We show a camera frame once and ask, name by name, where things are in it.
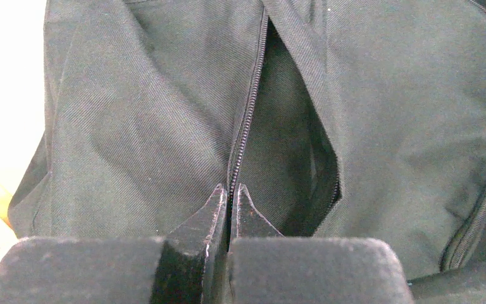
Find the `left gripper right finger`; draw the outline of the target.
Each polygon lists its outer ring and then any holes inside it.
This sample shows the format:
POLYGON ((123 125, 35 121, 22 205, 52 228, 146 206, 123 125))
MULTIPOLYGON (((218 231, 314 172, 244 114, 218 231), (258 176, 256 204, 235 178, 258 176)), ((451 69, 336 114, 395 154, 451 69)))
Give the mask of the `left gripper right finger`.
POLYGON ((283 236, 247 187, 232 208, 230 287, 234 303, 412 303, 390 246, 372 238, 283 236))

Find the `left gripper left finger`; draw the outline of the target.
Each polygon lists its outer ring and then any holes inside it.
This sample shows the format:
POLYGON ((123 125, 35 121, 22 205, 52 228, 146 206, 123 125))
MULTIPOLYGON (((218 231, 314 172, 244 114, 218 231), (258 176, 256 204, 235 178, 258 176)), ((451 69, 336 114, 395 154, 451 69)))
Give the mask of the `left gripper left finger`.
POLYGON ((0 262, 0 303, 221 303, 227 192, 165 237, 19 240, 0 262))

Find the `black student backpack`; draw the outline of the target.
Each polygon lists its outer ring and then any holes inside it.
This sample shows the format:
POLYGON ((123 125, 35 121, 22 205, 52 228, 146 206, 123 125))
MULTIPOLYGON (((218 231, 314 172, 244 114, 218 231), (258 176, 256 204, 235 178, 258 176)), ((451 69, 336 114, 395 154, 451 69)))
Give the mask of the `black student backpack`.
POLYGON ((245 184, 408 279, 486 260, 486 1, 49 1, 13 230, 164 235, 245 184))

